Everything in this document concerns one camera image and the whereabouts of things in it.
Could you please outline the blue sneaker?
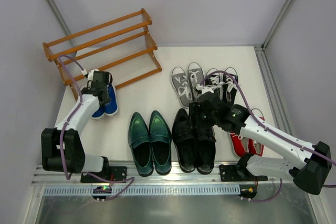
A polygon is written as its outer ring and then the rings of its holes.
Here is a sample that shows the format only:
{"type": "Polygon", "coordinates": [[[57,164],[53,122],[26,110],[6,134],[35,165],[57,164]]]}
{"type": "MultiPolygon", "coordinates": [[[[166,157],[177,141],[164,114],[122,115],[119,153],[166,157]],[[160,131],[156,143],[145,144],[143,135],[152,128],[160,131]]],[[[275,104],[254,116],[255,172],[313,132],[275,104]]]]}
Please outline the blue sneaker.
{"type": "Polygon", "coordinates": [[[91,118],[94,120],[98,120],[104,116],[104,105],[101,106],[92,116],[91,118]]]}
{"type": "Polygon", "coordinates": [[[108,95],[109,95],[110,101],[104,105],[104,113],[107,116],[114,116],[119,111],[115,90],[116,89],[113,84],[111,84],[108,88],[108,95]]]}

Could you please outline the black loafer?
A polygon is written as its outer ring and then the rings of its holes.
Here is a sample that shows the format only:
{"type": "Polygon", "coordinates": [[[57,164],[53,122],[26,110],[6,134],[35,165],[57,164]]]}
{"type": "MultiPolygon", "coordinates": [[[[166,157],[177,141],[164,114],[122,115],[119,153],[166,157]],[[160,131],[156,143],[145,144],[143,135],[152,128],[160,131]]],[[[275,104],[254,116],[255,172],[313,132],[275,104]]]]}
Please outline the black loafer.
{"type": "Polygon", "coordinates": [[[203,175],[210,174],[214,168],[216,139],[212,127],[196,130],[196,169],[203,175]]]}
{"type": "Polygon", "coordinates": [[[181,170],[185,173],[193,172],[196,162],[196,143],[188,113],[184,108],[179,109],[175,116],[172,140],[181,170]]]}

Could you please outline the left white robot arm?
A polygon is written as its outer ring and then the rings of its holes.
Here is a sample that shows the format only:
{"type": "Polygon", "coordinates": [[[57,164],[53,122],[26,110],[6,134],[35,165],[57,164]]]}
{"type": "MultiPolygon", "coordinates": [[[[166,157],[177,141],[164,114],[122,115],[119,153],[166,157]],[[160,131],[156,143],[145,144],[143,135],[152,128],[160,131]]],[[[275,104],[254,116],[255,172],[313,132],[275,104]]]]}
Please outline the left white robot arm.
{"type": "Polygon", "coordinates": [[[107,158],[86,154],[80,135],[91,116],[111,101],[109,87],[112,75],[91,71],[87,86],[79,90],[78,99],[67,116],[55,127],[41,133],[42,166],[46,171],[71,174],[100,173],[107,158]]]}

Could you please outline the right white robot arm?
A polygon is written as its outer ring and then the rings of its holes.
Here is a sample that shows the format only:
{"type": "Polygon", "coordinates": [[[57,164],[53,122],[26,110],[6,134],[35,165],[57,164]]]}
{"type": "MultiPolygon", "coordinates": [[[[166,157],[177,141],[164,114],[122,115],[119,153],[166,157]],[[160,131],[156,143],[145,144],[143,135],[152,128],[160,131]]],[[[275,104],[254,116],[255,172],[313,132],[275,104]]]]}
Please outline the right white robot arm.
{"type": "Polygon", "coordinates": [[[242,178],[281,178],[312,195],[320,194],[326,186],[332,168],[331,151],[326,143],[313,144],[291,136],[256,117],[244,106],[227,105],[210,91],[190,104],[190,118],[195,130],[216,125],[225,132],[255,140],[281,156],[266,158],[245,154],[237,162],[237,172],[242,178]]]}

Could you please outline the wooden shoe shelf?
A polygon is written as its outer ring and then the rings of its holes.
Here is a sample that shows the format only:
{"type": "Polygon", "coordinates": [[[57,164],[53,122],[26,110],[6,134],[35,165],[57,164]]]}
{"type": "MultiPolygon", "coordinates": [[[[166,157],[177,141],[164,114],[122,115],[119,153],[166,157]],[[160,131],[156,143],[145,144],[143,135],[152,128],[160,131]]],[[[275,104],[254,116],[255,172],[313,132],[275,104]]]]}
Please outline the wooden shoe shelf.
{"type": "Polygon", "coordinates": [[[116,89],[162,71],[155,57],[157,44],[148,26],[152,18],[142,8],[52,42],[43,43],[46,58],[54,62],[61,80],[78,98],[74,81],[84,84],[78,62],[87,71],[98,69],[113,74],[116,89]]]}

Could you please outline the left black sneaker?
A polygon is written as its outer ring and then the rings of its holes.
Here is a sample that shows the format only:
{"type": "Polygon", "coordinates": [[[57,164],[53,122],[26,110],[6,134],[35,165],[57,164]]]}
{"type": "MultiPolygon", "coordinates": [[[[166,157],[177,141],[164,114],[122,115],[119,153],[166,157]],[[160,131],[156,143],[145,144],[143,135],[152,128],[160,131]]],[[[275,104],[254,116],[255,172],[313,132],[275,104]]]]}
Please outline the left black sneaker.
{"type": "Polygon", "coordinates": [[[218,96],[220,99],[223,98],[223,80],[222,76],[219,72],[217,72],[217,69],[211,68],[206,73],[206,76],[209,76],[205,80],[205,85],[207,87],[210,87],[218,96]]]}

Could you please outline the black sneaker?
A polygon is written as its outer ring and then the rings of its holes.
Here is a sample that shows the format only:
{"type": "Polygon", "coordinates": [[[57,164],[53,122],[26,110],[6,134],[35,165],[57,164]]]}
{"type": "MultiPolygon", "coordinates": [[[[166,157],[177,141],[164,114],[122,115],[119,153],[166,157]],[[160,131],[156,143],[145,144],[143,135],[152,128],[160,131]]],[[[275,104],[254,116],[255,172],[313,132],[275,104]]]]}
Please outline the black sneaker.
{"type": "Polygon", "coordinates": [[[238,82],[238,74],[236,69],[233,67],[226,68],[225,72],[229,73],[231,77],[227,74],[223,74],[223,101],[227,102],[229,106],[232,106],[234,105],[237,93],[237,85],[233,80],[238,82]]]}
{"type": "Polygon", "coordinates": [[[210,87],[218,96],[220,99],[223,98],[223,80],[222,76],[219,72],[217,72],[217,69],[211,68],[206,73],[206,76],[209,76],[205,80],[205,85],[207,87],[210,87]]]}

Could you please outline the right black sneaker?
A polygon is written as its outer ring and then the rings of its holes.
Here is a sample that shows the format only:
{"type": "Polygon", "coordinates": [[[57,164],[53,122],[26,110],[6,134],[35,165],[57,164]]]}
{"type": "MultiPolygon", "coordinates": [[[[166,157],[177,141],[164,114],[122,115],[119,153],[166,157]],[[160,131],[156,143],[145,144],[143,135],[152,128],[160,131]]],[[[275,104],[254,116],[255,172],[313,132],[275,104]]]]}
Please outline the right black sneaker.
{"type": "Polygon", "coordinates": [[[232,106],[234,105],[237,93],[237,85],[233,80],[238,82],[238,74],[236,69],[233,67],[226,68],[225,72],[229,73],[231,77],[227,74],[223,74],[223,101],[227,102],[229,106],[232,106]]]}

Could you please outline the right grey sneaker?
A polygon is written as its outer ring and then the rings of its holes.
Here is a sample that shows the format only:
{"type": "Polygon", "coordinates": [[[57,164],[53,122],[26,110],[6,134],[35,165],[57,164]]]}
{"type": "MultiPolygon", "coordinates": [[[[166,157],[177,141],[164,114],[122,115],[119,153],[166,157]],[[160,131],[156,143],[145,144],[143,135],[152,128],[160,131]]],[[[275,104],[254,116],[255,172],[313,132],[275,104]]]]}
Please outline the right grey sneaker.
{"type": "Polygon", "coordinates": [[[194,102],[197,101],[200,94],[196,90],[196,86],[204,79],[202,67],[197,62],[191,62],[187,68],[187,76],[191,87],[194,102]]]}

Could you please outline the grey sneaker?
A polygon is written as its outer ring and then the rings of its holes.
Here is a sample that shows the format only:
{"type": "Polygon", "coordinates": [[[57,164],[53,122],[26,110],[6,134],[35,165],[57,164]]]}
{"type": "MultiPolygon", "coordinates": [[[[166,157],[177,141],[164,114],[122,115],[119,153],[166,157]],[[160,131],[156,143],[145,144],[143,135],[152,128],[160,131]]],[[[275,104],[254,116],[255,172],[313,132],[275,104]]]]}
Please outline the grey sneaker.
{"type": "Polygon", "coordinates": [[[191,87],[194,102],[197,101],[200,94],[196,90],[196,86],[204,79],[202,67],[197,62],[191,62],[187,68],[187,76],[191,87]]]}
{"type": "Polygon", "coordinates": [[[187,109],[193,102],[193,96],[186,72],[181,67],[175,67],[171,73],[171,82],[181,106],[187,109]]]}

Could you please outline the left grey sneaker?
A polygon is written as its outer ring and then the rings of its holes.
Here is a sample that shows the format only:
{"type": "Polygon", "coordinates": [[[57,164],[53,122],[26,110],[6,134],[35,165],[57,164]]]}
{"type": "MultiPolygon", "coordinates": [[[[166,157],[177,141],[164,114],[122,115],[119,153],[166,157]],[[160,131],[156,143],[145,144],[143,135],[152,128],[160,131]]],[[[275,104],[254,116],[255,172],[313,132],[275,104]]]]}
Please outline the left grey sneaker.
{"type": "Polygon", "coordinates": [[[193,96],[186,72],[181,67],[175,67],[171,73],[171,82],[181,106],[187,109],[193,102],[193,96]]]}

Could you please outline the left red sneaker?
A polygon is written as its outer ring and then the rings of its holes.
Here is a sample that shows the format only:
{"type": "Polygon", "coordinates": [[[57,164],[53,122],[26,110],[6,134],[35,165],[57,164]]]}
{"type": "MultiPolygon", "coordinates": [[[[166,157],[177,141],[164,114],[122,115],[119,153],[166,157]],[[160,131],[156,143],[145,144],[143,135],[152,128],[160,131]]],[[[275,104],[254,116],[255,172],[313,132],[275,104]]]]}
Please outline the left red sneaker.
{"type": "Polygon", "coordinates": [[[248,153],[248,138],[242,137],[234,132],[229,132],[229,137],[232,142],[233,151],[237,157],[242,157],[248,153]]]}

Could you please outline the red sneaker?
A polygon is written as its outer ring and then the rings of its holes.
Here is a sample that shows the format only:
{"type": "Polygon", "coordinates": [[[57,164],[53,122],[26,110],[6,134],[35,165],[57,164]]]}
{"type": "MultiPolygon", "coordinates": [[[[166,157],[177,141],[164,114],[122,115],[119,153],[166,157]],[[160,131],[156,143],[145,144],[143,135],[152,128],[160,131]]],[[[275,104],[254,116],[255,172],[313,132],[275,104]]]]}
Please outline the red sneaker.
{"type": "Polygon", "coordinates": [[[242,137],[234,132],[229,132],[229,137],[232,142],[233,151],[237,157],[242,157],[248,153],[248,138],[242,137]]]}
{"type": "MultiPolygon", "coordinates": [[[[260,119],[262,120],[265,119],[264,114],[260,109],[253,108],[251,111],[254,115],[258,116],[260,119]]],[[[249,150],[249,153],[262,156],[264,152],[264,146],[260,144],[259,142],[249,138],[248,139],[248,150],[249,150]]]]}

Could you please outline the right red sneaker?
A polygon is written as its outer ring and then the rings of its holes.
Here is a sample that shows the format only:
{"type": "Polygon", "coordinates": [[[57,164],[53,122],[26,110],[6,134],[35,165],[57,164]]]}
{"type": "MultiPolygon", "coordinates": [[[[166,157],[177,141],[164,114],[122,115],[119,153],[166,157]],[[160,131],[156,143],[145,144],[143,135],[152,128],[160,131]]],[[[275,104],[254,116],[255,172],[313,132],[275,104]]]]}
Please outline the right red sneaker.
{"type": "MultiPolygon", "coordinates": [[[[254,115],[258,116],[260,119],[262,120],[265,119],[264,114],[260,109],[253,108],[251,111],[254,115]]],[[[249,153],[262,156],[264,152],[264,146],[260,144],[259,142],[249,138],[248,139],[248,150],[249,150],[249,153]]]]}

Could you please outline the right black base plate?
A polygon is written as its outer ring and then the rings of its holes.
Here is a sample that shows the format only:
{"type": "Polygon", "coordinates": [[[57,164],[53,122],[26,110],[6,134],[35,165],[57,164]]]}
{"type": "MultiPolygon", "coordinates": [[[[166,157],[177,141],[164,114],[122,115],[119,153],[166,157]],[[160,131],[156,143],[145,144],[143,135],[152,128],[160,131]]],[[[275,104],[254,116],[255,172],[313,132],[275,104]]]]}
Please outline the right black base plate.
{"type": "Polygon", "coordinates": [[[237,165],[219,165],[221,182],[240,182],[242,177],[238,173],[237,165]]]}

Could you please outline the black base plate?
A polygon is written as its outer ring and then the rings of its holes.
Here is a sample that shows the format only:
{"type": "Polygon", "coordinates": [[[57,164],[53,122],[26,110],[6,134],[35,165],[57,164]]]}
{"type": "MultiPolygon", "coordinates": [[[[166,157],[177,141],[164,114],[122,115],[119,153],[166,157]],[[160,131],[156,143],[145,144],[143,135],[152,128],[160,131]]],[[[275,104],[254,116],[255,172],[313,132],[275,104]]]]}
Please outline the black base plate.
{"type": "Polygon", "coordinates": [[[238,173],[237,165],[219,165],[221,182],[240,182],[242,177],[238,173]]]}
{"type": "MultiPolygon", "coordinates": [[[[127,167],[126,166],[107,166],[103,168],[101,172],[93,173],[94,175],[108,181],[122,181],[127,178],[127,167]]],[[[81,183],[92,184],[92,183],[103,183],[103,181],[92,177],[91,175],[81,175],[81,183]]]]}

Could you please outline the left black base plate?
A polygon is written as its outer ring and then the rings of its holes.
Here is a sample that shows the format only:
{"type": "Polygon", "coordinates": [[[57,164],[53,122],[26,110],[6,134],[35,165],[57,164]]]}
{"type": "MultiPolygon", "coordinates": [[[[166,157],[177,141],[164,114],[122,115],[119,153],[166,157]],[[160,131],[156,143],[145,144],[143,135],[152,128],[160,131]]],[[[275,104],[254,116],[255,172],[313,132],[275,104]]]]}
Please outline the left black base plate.
{"type": "MultiPolygon", "coordinates": [[[[122,181],[127,178],[127,167],[126,166],[107,166],[103,168],[101,172],[93,173],[94,175],[108,181],[122,181]]],[[[92,184],[92,183],[103,183],[103,181],[92,177],[91,175],[81,175],[81,183],[92,184]]]]}

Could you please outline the aluminium mounting rail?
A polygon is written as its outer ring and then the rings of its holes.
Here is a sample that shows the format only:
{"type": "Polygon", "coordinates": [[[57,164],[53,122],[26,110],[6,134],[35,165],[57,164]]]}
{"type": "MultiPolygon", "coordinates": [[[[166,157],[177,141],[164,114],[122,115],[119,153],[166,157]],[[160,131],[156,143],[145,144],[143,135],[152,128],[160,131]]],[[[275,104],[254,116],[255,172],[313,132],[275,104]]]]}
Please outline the aluminium mounting rail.
{"type": "MultiPolygon", "coordinates": [[[[178,162],[172,163],[171,171],[168,175],[159,175],[156,171],[148,177],[142,177],[138,174],[135,164],[132,161],[111,161],[113,167],[125,166],[127,168],[127,178],[135,178],[134,183],[139,185],[174,185],[174,184],[219,184],[220,180],[220,165],[235,165],[235,162],[215,162],[213,171],[208,175],[202,175],[198,171],[185,173],[180,169],[178,162]]],[[[74,174],[67,180],[61,172],[45,171],[41,165],[38,165],[33,180],[32,186],[64,186],[64,185],[79,185],[81,175],[74,174]]]]}

